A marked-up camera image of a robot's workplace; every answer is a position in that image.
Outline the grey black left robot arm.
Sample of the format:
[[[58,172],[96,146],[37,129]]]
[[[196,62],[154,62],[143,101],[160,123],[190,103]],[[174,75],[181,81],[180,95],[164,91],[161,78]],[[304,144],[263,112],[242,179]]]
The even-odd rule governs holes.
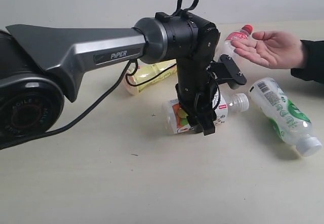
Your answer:
[[[49,137],[64,101],[76,101],[84,74],[138,60],[176,60],[176,92],[190,122],[215,131],[210,71],[219,31],[187,10],[158,12],[132,28],[50,28],[14,24],[1,31],[1,149]]]

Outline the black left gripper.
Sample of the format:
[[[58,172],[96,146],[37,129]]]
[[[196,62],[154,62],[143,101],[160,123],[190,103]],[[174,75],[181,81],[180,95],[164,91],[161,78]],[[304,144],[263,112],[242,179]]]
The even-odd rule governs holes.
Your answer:
[[[213,99],[218,86],[208,69],[213,57],[194,54],[176,59],[178,101],[188,115],[190,129],[204,135],[215,133]]]

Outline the black jacket sleeve forearm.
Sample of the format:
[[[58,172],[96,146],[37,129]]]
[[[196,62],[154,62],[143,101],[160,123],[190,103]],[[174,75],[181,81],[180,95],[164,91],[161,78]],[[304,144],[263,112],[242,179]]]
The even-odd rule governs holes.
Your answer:
[[[323,40],[301,40],[304,52],[302,68],[292,68],[291,75],[304,80],[323,84]]]

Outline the person's open bare hand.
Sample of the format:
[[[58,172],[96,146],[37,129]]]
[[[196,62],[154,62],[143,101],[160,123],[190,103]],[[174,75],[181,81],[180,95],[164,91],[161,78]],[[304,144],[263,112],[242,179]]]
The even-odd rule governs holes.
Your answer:
[[[302,68],[304,52],[301,40],[284,31],[258,31],[251,40],[233,39],[239,56],[269,69]]]

